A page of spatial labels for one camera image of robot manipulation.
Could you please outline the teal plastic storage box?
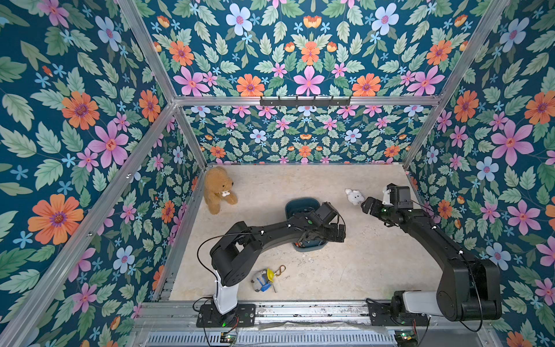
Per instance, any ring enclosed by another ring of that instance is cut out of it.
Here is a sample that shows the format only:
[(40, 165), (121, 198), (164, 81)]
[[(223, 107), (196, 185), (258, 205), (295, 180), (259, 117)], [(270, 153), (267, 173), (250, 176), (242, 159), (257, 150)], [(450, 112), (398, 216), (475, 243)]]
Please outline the teal plastic storage box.
[[(293, 217), (296, 213), (315, 211), (320, 207), (320, 203), (314, 198), (295, 199), (286, 204), (286, 218)], [(293, 243), (293, 247), (298, 252), (313, 252), (321, 250), (327, 245), (326, 241), (302, 241)]]

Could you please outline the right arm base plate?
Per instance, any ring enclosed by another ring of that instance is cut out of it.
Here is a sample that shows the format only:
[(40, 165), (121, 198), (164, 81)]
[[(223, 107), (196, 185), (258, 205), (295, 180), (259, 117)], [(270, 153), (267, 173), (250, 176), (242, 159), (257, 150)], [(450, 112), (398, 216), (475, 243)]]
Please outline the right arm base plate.
[(397, 304), (379, 302), (367, 298), (365, 300), (369, 311), (369, 319), (374, 326), (386, 327), (426, 327), (429, 318), (423, 314), (402, 312)]

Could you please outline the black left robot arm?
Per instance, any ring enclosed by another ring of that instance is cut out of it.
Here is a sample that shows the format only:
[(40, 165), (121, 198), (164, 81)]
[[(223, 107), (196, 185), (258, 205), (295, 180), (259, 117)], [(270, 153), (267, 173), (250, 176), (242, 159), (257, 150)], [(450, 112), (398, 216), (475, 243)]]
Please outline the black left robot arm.
[(345, 221), (331, 203), (301, 198), (288, 202), (285, 210), (285, 221), (276, 224), (235, 223), (210, 250), (217, 283), (212, 306), (219, 314), (227, 315), (237, 308), (238, 285), (263, 252), (284, 244), (311, 248), (345, 241)]

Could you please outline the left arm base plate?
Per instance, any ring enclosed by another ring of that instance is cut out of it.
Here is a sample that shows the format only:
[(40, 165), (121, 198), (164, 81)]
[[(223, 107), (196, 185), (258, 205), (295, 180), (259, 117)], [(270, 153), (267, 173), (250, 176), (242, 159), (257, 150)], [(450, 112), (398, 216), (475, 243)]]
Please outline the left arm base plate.
[(254, 304), (239, 304), (230, 312), (221, 314), (214, 304), (204, 304), (199, 309), (198, 328), (248, 328), (254, 326), (257, 307)]

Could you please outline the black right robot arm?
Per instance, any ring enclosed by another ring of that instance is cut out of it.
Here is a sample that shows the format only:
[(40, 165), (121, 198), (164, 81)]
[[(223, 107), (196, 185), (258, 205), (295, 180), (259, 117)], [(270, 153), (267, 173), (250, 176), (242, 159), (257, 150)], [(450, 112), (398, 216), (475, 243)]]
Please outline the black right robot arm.
[(403, 308), (412, 313), (442, 315), (449, 321), (498, 320), (502, 316), (500, 269), (464, 250), (422, 209), (396, 208), (367, 198), (361, 209), (388, 227), (397, 226), (413, 237), (442, 270), (432, 303), (422, 292), (405, 291)]

